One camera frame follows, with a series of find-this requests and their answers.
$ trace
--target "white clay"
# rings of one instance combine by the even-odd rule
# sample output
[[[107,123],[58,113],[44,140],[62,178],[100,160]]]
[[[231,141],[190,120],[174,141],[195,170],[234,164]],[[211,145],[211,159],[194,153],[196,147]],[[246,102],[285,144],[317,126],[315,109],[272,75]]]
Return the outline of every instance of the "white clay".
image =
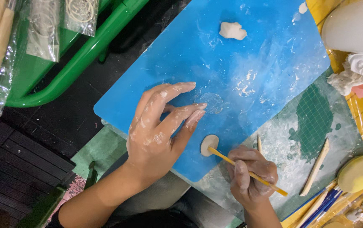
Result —
[[[218,147],[218,142],[219,142],[218,136],[216,135],[206,136],[201,142],[201,147],[200,147],[201,154],[206,157],[212,155],[212,153],[208,150],[208,147],[216,149]]]
[[[221,23],[220,35],[227,39],[234,38],[242,40],[246,37],[246,30],[242,29],[242,25],[238,22],[223,22]]]

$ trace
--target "yellow table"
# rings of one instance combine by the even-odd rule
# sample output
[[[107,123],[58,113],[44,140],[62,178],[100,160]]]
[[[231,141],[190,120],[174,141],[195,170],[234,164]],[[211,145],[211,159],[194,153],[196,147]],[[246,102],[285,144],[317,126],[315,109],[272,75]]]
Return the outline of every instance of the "yellow table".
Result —
[[[322,26],[327,18],[327,16],[337,7],[356,2],[358,0],[307,0],[308,8],[314,17],[315,23],[317,24],[318,30],[321,33]],[[335,73],[343,71],[342,63],[348,53],[341,52],[337,50],[327,49],[328,56],[331,59],[331,66]],[[358,126],[359,132],[363,139],[363,98],[359,99],[352,92],[348,96],[345,96],[349,108],[351,110],[353,118],[355,118],[356,125]],[[357,197],[363,194],[363,190],[354,193],[346,199],[339,200],[331,209],[326,213],[326,215],[314,225],[314,227],[321,227],[326,221],[334,217],[337,212],[348,206],[348,202],[352,202]],[[302,207],[295,214],[291,215],[289,218],[282,222],[283,228],[292,228],[296,225],[297,221],[306,213],[306,211],[311,207],[315,200],[312,200],[307,205]]]

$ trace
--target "black floor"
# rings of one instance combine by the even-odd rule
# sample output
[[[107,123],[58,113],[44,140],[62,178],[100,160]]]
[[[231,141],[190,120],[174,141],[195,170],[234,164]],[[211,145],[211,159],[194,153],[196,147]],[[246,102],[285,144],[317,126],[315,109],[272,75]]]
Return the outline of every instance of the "black floor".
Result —
[[[150,0],[110,44],[103,64],[95,60],[54,101],[31,108],[6,107],[1,119],[44,147],[73,157],[103,127],[101,118],[94,114],[94,104],[189,1]],[[99,15],[99,23],[106,16]],[[34,91],[45,87],[86,40],[79,39]]]

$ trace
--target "blue mat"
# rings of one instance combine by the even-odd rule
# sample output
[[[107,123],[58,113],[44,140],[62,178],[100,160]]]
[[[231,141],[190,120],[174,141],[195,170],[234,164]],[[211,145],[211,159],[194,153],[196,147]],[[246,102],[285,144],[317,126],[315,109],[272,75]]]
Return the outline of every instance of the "blue mat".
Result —
[[[203,157],[206,135],[227,154],[330,64],[314,19],[299,13],[303,0],[192,0],[94,106],[95,113],[127,133],[142,92],[155,85],[196,81],[175,106],[208,102],[173,168],[196,182],[220,158]],[[243,40],[220,36],[221,22],[239,22]]]

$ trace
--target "brush handle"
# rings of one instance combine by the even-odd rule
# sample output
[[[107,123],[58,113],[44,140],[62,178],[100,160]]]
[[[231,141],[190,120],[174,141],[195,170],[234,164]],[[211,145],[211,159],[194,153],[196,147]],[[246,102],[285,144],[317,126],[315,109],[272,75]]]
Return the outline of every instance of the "brush handle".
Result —
[[[224,159],[225,161],[231,163],[233,166],[235,166],[235,162],[232,161],[231,159],[229,159],[227,156],[221,154],[220,152],[218,152],[216,149],[212,148],[212,147],[208,147],[208,150],[219,156],[220,158]],[[275,190],[276,192],[280,193],[283,196],[287,196],[288,193],[285,192],[284,190],[282,190],[281,188],[277,187],[276,185],[270,184],[269,182],[265,181],[264,179],[262,179],[260,176],[256,175],[254,172],[249,171],[249,175],[253,178],[255,178],[256,180],[260,181],[262,184],[269,186],[270,188],[272,188],[273,190]]]

